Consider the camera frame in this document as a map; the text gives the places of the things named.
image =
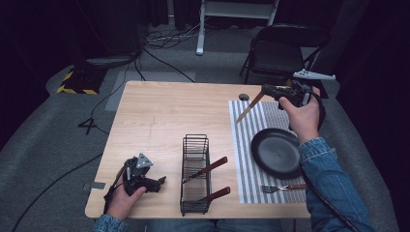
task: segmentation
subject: plate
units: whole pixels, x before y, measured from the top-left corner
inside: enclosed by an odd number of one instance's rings
[[[294,179],[301,175],[299,142],[293,133],[269,128],[252,139],[250,151],[257,165],[278,179]]]

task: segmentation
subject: white desk frame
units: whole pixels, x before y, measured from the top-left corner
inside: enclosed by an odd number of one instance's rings
[[[277,12],[277,7],[278,0],[276,0],[274,4],[213,2],[202,0],[196,54],[202,55],[204,53],[205,15],[268,19],[267,25],[272,25]]]

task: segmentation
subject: utensil holder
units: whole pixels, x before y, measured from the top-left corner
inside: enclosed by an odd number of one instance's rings
[[[185,213],[208,212],[210,201],[201,200],[211,193],[211,172],[201,174],[185,183],[184,179],[210,164],[209,140],[206,134],[187,134],[183,139],[180,208]]]

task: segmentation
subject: hand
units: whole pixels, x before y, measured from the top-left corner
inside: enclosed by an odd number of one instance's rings
[[[313,92],[320,96],[320,90],[313,87]],[[319,124],[319,102],[314,96],[310,96],[310,101],[302,107],[295,107],[287,98],[279,99],[280,105],[286,111],[290,127],[299,138],[302,144],[312,138],[318,137],[317,126]]]
[[[145,187],[141,187],[133,193],[132,196],[128,196],[123,184],[123,177],[118,180],[118,188],[114,190],[112,201],[106,212],[107,215],[118,218],[120,220],[125,219],[132,211],[133,205],[142,194],[147,190]]]

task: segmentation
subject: person's left hand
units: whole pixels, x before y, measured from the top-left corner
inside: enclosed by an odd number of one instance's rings
[[[142,194],[147,190],[145,187],[137,189],[132,196],[128,196],[123,184],[123,177],[118,180],[118,188],[114,190],[112,195],[112,201],[106,212],[107,215],[118,218],[120,220],[129,216],[132,211],[133,205]]]

